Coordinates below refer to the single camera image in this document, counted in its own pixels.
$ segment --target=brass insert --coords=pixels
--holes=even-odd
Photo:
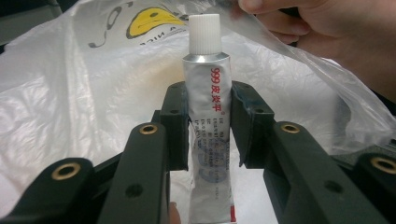
[[[141,127],[139,131],[142,134],[152,134],[152,133],[156,133],[157,130],[158,130],[157,126],[149,124]]]
[[[371,159],[372,165],[385,173],[396,175],[396,162],[381,157],[374,157]]]
[[[52,172],[51,177],[54,180],[65,180],[65,179],[68,179],[68,178],[73,177],[74,175],[78,174],[80,169],[81,169],[81,166],[78,163],[70,162],[70,163],[58,166],[58,168],[56,168]]]
[[[280,127],[283,132],[287,132],[287,133],[299,133],[300,129],[292,124],[284,124]]]

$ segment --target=hand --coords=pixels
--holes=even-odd
[[[396,1],[239,0],[284,43],[330,58],[396,102]],[[280,11],[297,7],[301,19]]]
[[[170,224],[181,224],[180,214],[177,211],[176,203],[169,203]]]

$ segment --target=glue tube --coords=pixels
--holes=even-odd
[[[189,16],[189,26],[183,65],[193,127],[190,223],[230,223],[230,57],[221,49],[219,14]]]

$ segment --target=white cap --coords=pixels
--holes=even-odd
[[[189,16],[190,54],[221,53],[219,14]]]

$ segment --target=white plastic bag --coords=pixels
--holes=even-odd
[[[131,32],[140,12],[177,20]],[[305,126],[330,154],[395,135],[394,117],[356,77],[281,44],[253,17],[229,19],[229,1],[78,1],[0,56],[0,214],[55,161],[84,157],[98,164],[122,152],[132,128],[149,121],[166,88],[183,80],[186,14],[207,12],[220,13],[228,27],[222,41],[233,79],[252,85],[276,120]],[[237,161],[232,144],[238,221],[276,222],[262,171],[237,168]],[[171,197],[187,220],[190,174],[173,173],[172,181]]]

